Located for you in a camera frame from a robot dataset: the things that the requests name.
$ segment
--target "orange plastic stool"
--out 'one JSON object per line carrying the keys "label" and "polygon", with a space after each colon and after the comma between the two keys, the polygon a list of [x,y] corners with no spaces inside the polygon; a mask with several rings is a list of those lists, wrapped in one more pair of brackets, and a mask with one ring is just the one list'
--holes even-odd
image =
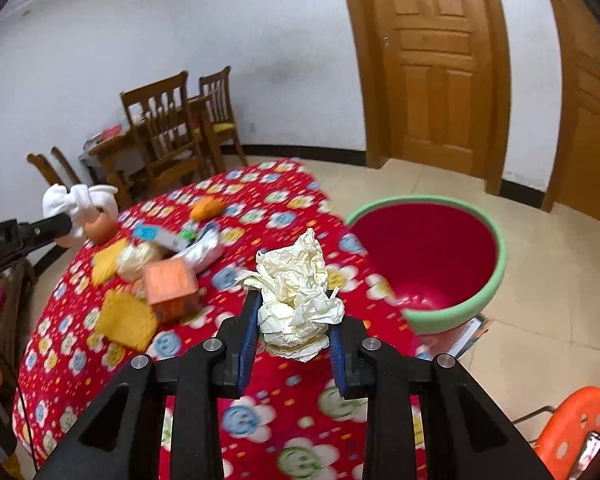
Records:
{"label": "orange plastic stool", "polygon": [[586,386],[564,399],[534,445],[555,480],[566,480],[592,430],[600,433],[600,388]]}

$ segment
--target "tiled floor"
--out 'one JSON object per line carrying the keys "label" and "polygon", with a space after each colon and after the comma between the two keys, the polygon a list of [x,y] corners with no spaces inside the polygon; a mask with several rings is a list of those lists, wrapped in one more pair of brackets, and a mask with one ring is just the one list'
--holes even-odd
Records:
{"label": "tiled floor", "polygon": [[[230,164],[237,166],[237,159]],[[600,386],[600,222],[559,204],[547,214],[485,194],[479,179],[403,160],[389,160],[381,170],[305,165],[343,218],[379,198],[436,194],[477,205],[502,227],[509,264],[485,310],[495,321],[461,361],[509,418],[557,406],[581,386]],[[29,326],[71,256],[43,275]],[[532,439],[545,421],[541,416],[519,429]]]}

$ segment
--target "stool hole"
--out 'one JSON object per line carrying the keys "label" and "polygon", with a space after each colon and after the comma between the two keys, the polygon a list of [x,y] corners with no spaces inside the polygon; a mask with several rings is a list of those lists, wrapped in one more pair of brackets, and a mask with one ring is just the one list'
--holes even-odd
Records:
{"label": "stool hole", "polygon": [[564,456],[567,454],[568,449],[569,449],[568,442],[563,442],[562,444],[560,444],[560,446],[558,446],[558,451],[555,453],[555,455],[558,457],[558,460],[561,460],[564,458]]}

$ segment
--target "white bow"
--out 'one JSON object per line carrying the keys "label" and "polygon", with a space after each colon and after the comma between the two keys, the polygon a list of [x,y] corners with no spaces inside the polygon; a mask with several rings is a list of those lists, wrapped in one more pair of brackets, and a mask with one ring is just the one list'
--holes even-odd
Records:
{"label": "white bow", "polygon": [[42,214],[49,218],[60,213],[67,213],[71,217],[74,227],[71,233],[62,238],[57,238],[56,243],[62,247],[69,247],[84,243],[84,225],[95,222],[100,212],[103,211],[110,218],[118,218],[118,204],[114,195],[118,188],[114,186],[91,186],[77,184],[67,192],[65,186],[53,184],[46,190],[42,197]]}

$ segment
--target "brown egg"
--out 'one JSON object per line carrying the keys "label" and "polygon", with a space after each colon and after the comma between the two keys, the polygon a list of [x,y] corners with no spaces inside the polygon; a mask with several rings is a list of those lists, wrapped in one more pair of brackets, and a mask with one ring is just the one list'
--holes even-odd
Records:
{"label": "brown egg", "polygon": [[118,222],[106,213],[100,213],[95,222],[84,225],[84,233],[94,245],[102,245],[111,240],[118,232]]}

